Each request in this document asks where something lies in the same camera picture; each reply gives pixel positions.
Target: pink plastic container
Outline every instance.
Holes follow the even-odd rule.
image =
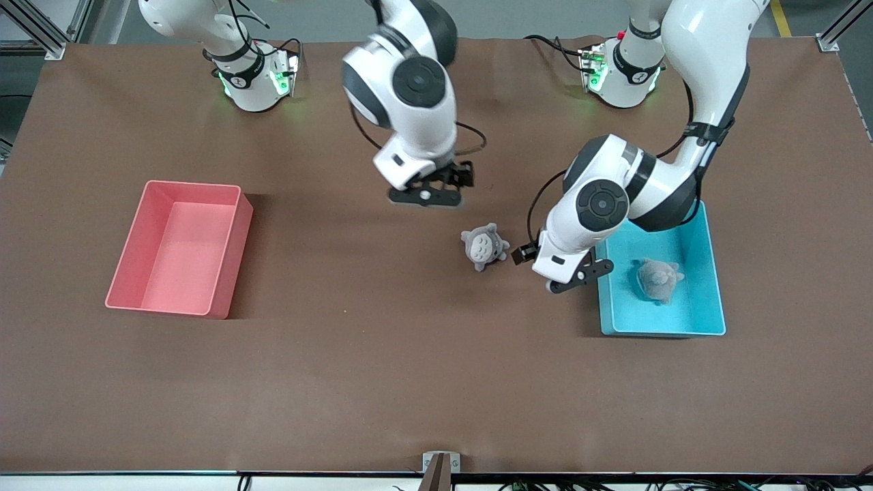
[[[251,214],[239,186],[149,181],[106,306],[227,318]]]

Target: brown table surface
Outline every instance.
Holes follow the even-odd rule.
[[[298,97],[265,114],[235,109],[193,45],[45,65],[0,179],[0,470],[402,470],[435,448],[475,472],[873,460],[873,148],[835,55],[752,41],[704,190],[728,333],[653,340],[601,335],[595,287],[476,273],[459,234],[493,221],[519,245],[591,137],[670,145],[674,71],[622,111],[557,52],[463,40],[458,117],[490,145],[464,207],[425,210],[385,198],[340,87],[350,47],[308,45]],[[230,320],[103,306],[149,179],[248,193]]]

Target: blue plastic container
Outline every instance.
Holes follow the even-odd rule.
[[[627,222],[596,251],[598,258],[615,263],[615,270],[597,281],[603,334],[699,337],[726,332],[703,203],[691,222],[665,232],[647,233]],[[636,280],[643,258],[679,263],[685,279],[669,305],[643,295]]]

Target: totoro plush toy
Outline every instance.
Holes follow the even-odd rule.
[[[649,258],[643,259],[643,264],[636,272],[636,280],[639,281],[643,293],[663,305],[670,305],[670,297],[676,284],[684,278],[685,275],[679,272],[678,264]]]
[[[461,240],[465,244],[467,258],[473,261],[476,271],[483,271],[485,265],[496,260],[506,260],[509,242],[497,234],[497,224],[488,224],[474,228],[469,232],[461,232]]]

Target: gray plush toy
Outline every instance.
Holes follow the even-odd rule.
[[[670,297],[676,284],[684,278],[685,275],[679,272],[679,264],[649,258],[643,259],[643,265],[636,272],[636,280],[639,281],[643,293],[663,305],[670,305]]]
[[[483,271],[485,265],[496,260],[506,260],[509,242],[497,234],[497,224],[488,224],[474,228],[469,232],[461,232],[461,240],[465,243],[464,251],[467,258],[473,261],[476,271]]]

